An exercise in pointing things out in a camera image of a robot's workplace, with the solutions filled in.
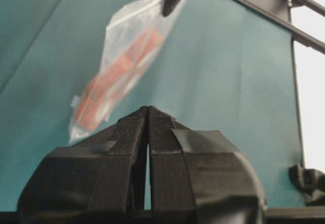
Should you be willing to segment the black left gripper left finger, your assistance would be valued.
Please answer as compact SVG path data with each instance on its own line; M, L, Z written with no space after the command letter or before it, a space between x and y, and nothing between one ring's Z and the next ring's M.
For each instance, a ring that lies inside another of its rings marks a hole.
M147 107L47 154L22 191L19 223L83 223L144 208Z

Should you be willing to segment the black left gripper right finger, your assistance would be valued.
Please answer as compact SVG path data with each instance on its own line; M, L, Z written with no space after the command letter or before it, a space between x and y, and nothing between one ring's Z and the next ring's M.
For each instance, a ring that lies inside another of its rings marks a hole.
M245 154L220 131L148 109L151 209L163 223L266 223L267 198Z

